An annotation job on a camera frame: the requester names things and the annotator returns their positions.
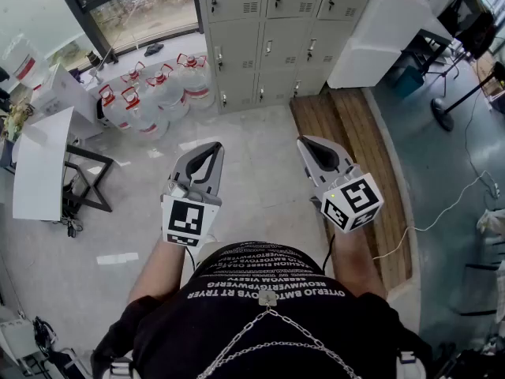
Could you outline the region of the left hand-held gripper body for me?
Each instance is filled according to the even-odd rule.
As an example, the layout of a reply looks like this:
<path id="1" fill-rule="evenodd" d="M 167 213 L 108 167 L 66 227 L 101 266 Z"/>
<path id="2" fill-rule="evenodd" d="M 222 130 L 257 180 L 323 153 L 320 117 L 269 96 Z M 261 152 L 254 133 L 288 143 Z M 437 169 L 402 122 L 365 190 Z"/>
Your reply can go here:
<path id="1" fill-rule="evenodd" d="M 164 242 L 202 247 L 222 206 L 219 197 L 170 179 L 161 196 Z"/>

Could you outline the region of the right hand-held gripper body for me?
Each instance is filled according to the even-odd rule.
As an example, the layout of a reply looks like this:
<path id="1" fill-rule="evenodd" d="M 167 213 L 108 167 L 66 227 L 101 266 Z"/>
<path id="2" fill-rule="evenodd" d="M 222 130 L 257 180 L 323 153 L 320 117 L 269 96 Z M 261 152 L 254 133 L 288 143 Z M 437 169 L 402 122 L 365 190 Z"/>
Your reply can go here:
<path id="1" fill-rule="evenodd" d="M 343 172 L 324 171 L 312 180 L 320 212 L 344 234 L 371 222 L 383 205 L 375 180 L 359 165 Z"/>

